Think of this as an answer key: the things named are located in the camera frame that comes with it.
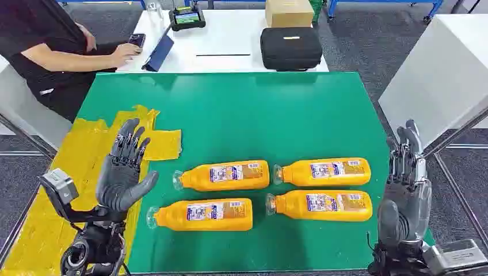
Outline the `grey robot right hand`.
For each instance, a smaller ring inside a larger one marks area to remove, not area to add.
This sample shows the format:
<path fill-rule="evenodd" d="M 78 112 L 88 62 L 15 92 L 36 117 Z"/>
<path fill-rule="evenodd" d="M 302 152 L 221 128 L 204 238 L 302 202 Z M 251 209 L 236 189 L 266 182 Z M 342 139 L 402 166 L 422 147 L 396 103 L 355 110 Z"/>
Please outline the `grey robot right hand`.
<path fill-rule="evenodd" d="M 416 123 L 407 120 L 396 132 L 399 141 L 387 138 L 390 174 L 378 208 L 379 240 L 390 247 L 424 238 L 432 201 L 432 184 Z"/>

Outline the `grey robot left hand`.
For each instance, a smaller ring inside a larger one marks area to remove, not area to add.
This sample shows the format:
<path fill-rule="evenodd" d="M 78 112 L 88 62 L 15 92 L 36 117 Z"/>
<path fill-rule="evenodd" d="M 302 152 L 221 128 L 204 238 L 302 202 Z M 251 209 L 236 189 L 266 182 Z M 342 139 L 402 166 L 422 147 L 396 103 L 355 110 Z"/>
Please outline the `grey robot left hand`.
<path fill-rule="evenodd" d="M 140 120 L 127 120 L 118 131 L 105 157 L 96 185 L 97 202 L 116 212 L 125 212 L 156 185 L 159 173 L 149 171 L 140 180 L 141 164 L 150 138 L 141 139 L 145 131 Z"/>

